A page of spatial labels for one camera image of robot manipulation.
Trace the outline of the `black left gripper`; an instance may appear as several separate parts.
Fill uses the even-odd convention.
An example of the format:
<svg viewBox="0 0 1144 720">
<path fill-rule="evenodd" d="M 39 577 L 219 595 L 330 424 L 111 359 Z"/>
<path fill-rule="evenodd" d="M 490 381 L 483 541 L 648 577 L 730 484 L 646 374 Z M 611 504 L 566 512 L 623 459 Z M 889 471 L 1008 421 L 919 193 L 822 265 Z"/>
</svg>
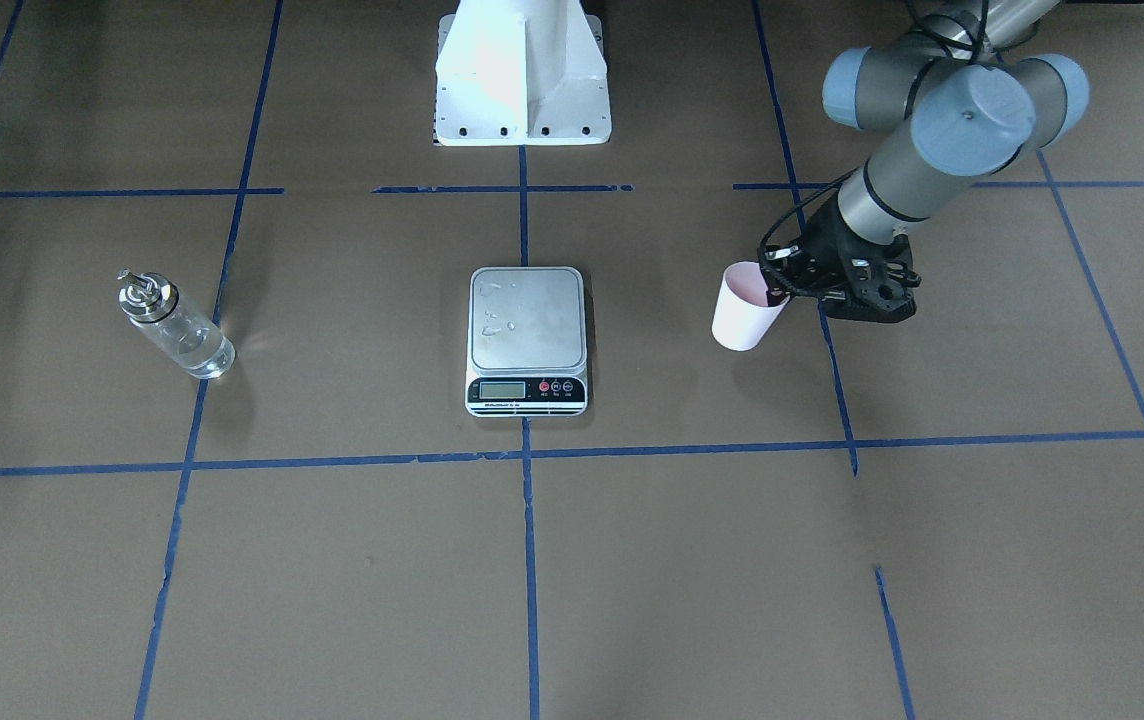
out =
<svg viewBox="0 0 1144 720">
<path fill-rule="evenodd" d="M 796 211 L 760 238 L 760 274 L 768 307 L 815 299 L 829 319 L 900 323 L 917 312 L 921 277 L 912 266 L 909 238 L 866 242 L 847 227 L 836 205 L 823 205 L 792 242 L 772 242 Z"/>
</svg>

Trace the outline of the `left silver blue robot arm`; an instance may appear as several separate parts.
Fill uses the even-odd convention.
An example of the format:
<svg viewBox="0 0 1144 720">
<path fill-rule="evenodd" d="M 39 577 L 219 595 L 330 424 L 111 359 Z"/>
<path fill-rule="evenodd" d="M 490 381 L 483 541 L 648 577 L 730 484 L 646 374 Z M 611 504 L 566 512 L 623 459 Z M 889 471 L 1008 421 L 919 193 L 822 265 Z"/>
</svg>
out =
<svg viewBox="0 0 1144 720">
<path fill-rule="evenodd" d="M 768 307 L 815 299 L 831 319 L 893 324 L 911 318 L 921 277 L 911 237 L 976 182 L 1052 145 L 1074 128 L 1090 84 L 1074 60 L 1040 54 L 1006 63 L 1052 1 L 944 1 L 884 47 L 832 61 L 823 106 L 833 122 L 882 132 L 859 167 L 813 193 L 795 240 L 760 238 L 756 264 Z"/>
</svg>

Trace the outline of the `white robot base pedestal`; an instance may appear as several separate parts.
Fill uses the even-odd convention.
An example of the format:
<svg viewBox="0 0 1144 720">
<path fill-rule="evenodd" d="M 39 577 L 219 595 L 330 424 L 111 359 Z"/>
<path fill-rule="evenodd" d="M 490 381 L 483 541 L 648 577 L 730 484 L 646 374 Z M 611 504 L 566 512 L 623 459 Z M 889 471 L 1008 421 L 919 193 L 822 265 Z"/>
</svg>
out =
<svg viewBox="0 0 1144 720">
<path fill-rule="evenodd" d="M 580 1 L 461 1 L 438 22 L 440 147 L 586 147 L 613 133 L 603 23 Z"/>
</svg>

